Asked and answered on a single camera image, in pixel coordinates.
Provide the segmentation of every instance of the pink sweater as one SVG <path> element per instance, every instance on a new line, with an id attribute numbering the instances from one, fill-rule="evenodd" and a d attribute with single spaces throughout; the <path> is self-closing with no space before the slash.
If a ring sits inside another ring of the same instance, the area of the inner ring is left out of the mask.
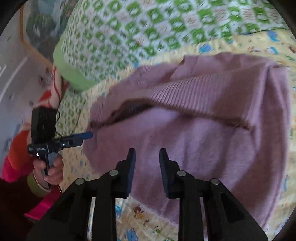
<path id="1" fill-rule="evenodd" d="M 196 178 L 219 178 L 263 227 L 281 191 L 290 120 L 285 67 L 221 53 L 142 66 L 93 104 L 83 152 L 103 174 L 136 150 L 131 196 L 178 222 L 159 150 Z"/>

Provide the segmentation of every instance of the metal screw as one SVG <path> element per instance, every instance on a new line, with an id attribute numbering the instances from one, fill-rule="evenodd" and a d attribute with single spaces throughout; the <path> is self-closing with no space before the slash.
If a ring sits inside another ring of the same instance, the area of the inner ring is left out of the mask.
<path id="1" fill-rule="evenodd" d="M 110 176 L 116 176 L 118 174 L 118 171 L 117 170 L 111 170 L 109 172 Z"/>
<path id="2" fill-rule="evenodd" d="M 77 178 L 76 181 L 75 181 L 75 184 L 76 185 L 81 185 L 84 183 L 84 179 L 83 178 Z"/>
<path id="3" fill-rule="evenodd" d="M 213 178 L 211 180 L 211 183 L 214 184 L 214 185 L 218 185 L 220 183 L 220 181 L 217 178 Z"/>
<path id="4" fill-rule="evenodd" d="M 181 170 L 181 171 L 177 172 L 177 175 L 180 176 L 180 177 L 184 177 L 186 175 L 186 172 Z"/>

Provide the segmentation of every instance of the green checkered blanket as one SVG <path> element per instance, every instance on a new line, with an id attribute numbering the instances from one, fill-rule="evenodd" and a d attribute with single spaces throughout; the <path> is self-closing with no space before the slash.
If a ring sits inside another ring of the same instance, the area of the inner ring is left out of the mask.
<path id="1" fill-rule="evenodd" d="M 80 0 L 54 61 L 86 89 L 160 51 L 275 28 L 287 26 L 266 0 Z"/>

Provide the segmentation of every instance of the light green fabric trim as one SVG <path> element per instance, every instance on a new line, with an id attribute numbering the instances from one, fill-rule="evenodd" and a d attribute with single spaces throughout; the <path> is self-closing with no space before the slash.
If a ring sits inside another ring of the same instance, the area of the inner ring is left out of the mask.
<path id="1" fill-rule="evenodd" d="M 30 175 L 28 175 L 27 177 L 27 184 L 31 190 L 32 193 L 35 194 L 35 196 L 37 197 L 44 197 L 48 194 L 48 192 L 42 190 L 39 185 L 37 184 L 34 176 L 33 176 L 33 172 L 30 173 Z"/>
<path id="2" fill-rule="evenodd" d="M 53 53 L 54 65 L 59 70 L 60 75 L 76 90 L 87 90 L 93 85 L 95 81 L 87 80 L 78 69 L 73 68 L 69 63 L 66 63 L 62 52 L 63 36 L 60 38 L 59 43 L 56 45 Z"/>

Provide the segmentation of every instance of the orange border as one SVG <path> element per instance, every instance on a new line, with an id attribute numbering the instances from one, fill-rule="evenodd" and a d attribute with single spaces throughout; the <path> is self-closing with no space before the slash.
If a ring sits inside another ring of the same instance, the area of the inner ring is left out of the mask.
<path id="1" fill-rule="evenodd" d="M 52 63 L 48 61 L 38 50 L 36 50 L 31 44 L 29 44 L 24 39 L 24 28 L 23 28 L 23 16 L 24 16 L 24 6 L 20 8 L 20 39 L 21 42 L 26 46 L 27 49 L 38 59 L 40 59 L 46 66 L 51 70 Z"/>

